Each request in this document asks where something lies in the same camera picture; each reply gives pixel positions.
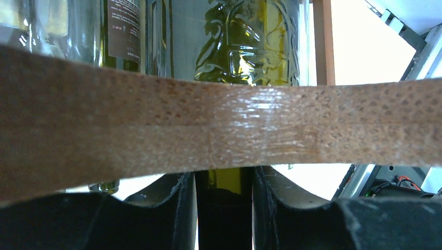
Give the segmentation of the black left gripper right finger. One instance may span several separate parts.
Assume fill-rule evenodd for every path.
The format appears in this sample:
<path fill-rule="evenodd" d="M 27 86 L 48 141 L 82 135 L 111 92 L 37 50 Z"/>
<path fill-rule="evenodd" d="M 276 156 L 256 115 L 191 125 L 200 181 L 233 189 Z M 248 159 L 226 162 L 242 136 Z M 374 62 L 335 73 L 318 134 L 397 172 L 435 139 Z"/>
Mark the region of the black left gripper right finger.
<path fill-rule="evenodd" d="M 441 200 L 328 201 L 270 166 L 253 177 L 256 249 L 441 249 Z"/>

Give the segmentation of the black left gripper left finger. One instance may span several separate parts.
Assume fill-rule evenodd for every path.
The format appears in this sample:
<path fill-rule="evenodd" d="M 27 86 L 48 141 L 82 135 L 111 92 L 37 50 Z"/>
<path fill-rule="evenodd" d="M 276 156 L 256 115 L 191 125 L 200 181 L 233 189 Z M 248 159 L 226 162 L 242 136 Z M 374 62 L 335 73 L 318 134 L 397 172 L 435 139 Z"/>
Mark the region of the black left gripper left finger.
<path fill-rule="evenodd" d="M 121 201 L 61 193 L 1 209 L 1 249 L 192 249 L 192 173 L 165 174 Z"/>

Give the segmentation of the wooden wine rack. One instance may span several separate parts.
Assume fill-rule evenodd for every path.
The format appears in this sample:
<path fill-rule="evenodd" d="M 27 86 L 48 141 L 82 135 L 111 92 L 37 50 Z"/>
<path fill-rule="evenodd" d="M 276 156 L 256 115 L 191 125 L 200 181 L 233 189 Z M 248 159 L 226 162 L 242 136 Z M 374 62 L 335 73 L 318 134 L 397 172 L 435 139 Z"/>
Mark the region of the wooden wine rack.
<path fill-rule="evenodd" d="M 1 46 L 1 200 L 158 173 L 276 164 L 441 166 L 441 79 L 229 84 Z"/>

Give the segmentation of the dark wine bottle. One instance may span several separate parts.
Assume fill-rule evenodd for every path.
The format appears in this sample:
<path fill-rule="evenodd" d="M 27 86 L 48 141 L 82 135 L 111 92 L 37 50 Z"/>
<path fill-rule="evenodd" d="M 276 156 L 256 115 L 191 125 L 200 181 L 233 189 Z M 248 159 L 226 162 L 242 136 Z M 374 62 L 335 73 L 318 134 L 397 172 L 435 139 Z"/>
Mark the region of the dark wine bottle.
<path fill-rule="evenodd" d="M 139 1 L 68 1 L 67 58 L 140 72 Z"/>
<path fill-rule="evenodd" d="M 229 84 L 297 86 L 306 1 L 147 1 L 147 72 Z M 194 174 L 199 249 L 252 248 L 253 167 Z"/>

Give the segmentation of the dark wine bottle front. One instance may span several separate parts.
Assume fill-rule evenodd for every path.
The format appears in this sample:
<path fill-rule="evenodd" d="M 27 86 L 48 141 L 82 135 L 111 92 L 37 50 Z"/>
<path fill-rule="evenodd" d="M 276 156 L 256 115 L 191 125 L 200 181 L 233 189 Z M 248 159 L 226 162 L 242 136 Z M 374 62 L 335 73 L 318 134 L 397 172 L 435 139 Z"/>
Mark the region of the dark wine bottle front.
<path fill-rule="evenodd" d="M 67 58 L 140 72 L 139 1 L 68 1 Z"/>

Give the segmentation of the small clear glass bottle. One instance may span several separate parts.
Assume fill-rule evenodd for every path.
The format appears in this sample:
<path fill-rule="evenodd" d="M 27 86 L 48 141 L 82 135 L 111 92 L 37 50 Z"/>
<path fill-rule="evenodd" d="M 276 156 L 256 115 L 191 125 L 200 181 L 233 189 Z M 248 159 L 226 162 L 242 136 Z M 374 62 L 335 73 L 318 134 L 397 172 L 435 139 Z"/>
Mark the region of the small clear glass bottle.
<path fill-rule="evenodd" d="M 1 44 L 99 65 L 99 1 L 1 1 Z"/>

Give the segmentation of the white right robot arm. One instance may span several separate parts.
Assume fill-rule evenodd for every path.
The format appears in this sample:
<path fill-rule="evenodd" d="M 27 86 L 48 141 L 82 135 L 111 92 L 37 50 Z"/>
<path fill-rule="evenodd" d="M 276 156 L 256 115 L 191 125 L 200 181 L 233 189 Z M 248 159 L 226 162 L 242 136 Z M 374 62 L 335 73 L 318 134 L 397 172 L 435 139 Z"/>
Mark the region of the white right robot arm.
<path fill-rule="evenodd" d="M 392 181 L 375 179 L 371 187 L 362 196 L 365 197 L 409 197 L 432 198 L 436 194 L 423 191 L 409 178 L 394 178 Z"/>

